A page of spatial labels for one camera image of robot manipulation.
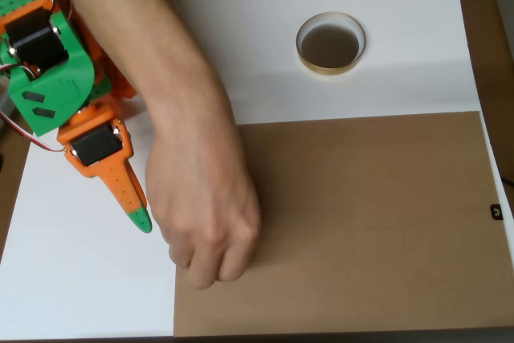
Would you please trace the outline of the bare person hand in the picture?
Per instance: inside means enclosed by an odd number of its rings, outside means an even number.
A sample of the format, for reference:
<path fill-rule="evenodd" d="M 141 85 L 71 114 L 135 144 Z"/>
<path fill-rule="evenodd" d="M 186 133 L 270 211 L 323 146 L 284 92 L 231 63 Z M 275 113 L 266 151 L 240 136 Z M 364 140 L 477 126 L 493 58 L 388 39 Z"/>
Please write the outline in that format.
<path fill-rule="evenodd" d="M 147 166 L 153 217 L 191 284 L 238 279 L 259 239 L 255 188 L 232 133 L 156 135 Z"/>

